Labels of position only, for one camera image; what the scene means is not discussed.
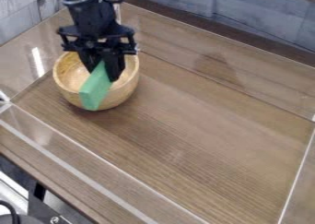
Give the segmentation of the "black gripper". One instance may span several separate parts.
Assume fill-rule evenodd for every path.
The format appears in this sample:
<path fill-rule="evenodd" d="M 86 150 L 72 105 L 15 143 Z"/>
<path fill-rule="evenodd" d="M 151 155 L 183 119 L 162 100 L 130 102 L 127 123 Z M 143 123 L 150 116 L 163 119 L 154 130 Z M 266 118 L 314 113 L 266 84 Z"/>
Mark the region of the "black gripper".
<path fill-rule="evenodd" d="M 111 82 L 126 68 L 124 54 L 136 54 L 134 29 L 119 24 L 115 5 L 124 0 L 63 0 L 72 24 L 56 31 L 67 52 L 78 52 L 87 71 L 92 72 L 103 55 Z"/>

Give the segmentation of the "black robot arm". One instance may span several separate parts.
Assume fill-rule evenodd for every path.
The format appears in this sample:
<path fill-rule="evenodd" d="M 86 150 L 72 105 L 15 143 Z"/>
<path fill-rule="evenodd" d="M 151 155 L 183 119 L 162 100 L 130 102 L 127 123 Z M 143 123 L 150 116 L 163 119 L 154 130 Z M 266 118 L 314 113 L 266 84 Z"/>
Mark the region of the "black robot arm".
<path fill-rule="evenodd" d="M 119 80 L 126 69 L 127 55 L 136 55 L 135 31 L 119 24 L 115 5 L 124 0 L 63 0 L 71 13 L 72 24 L 60 27 L 56 33 L 66 52 L 76 52 L 87 71 L 99 63 L 111 82 Z"/>

